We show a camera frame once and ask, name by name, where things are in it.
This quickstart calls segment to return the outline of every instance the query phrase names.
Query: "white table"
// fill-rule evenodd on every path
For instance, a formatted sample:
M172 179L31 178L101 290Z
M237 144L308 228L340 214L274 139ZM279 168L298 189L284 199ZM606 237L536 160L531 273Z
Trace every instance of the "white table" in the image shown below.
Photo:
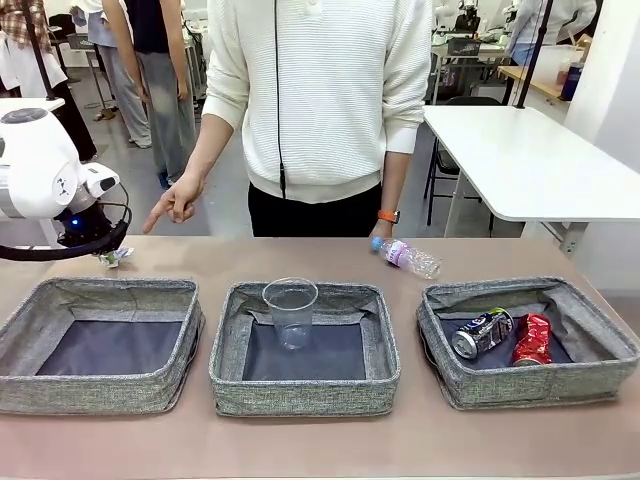
M44 108L50 112L64 105L64 100L56 98L0 98L0 116L21 108Z
M445 237L471 187L498 218L548 224L567 255L589 222L640 221L640 175L537 110L427 106L424 114L460 167Z
M50 112L64 105L64 100L56 98L47 100L46 98L0 98L0 118L5 114L21 108L43 108ZM53 227L51 220L39 220L42 233L47 239L51 248L60 248L58 244L58 233Z

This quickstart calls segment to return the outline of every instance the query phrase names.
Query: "water bottle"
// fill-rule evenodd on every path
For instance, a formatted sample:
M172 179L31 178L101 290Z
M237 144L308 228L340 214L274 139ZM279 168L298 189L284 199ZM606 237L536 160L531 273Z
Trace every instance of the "water bottle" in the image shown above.
M440 274L440 262L436 258L400 240L374 237L371 247L389 263L423 278L434 279Z

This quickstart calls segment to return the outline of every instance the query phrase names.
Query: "white sweater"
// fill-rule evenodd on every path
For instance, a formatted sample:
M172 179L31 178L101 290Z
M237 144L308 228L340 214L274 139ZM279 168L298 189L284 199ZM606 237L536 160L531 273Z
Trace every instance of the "white sweater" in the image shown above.
M251 182L280 196L275 0L209 0L204 114L238 128ZM413 153L430 67L431 0L277 0L287 198L340 200Z
M535 43L546 5L547 0L522 1L513 26L510 47L517 43ZM591 24L597 11L596 0L555 0L551 7L544 44L555 45L570 35L577 35Z

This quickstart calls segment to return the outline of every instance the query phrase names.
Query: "plastic cup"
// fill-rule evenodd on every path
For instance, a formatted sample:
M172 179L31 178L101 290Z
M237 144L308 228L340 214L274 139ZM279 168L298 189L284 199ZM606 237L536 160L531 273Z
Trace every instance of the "plastic cup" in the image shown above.
M287 350L304 347L311 337L313 304L318 288L304 278L282 278L262 291L280 344Z

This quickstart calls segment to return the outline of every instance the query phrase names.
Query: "hand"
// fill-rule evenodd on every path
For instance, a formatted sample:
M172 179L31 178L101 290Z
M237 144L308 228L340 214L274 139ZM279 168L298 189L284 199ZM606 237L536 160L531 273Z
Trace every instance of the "hand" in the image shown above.
M149 95L142 85L136 84L136 93L144 103L149 103Z
M189 98L189 87L186 81L178 82L178 100Z
M167 190L156 206L153 207L149 218L142 227L143 233L149 233L162 215L167 215L173 223L182 223L193 217L195 207L193 202L204 190L204 177L185 172L169 190Z
M386 220L378 220L369 237L393 238L393 223Z

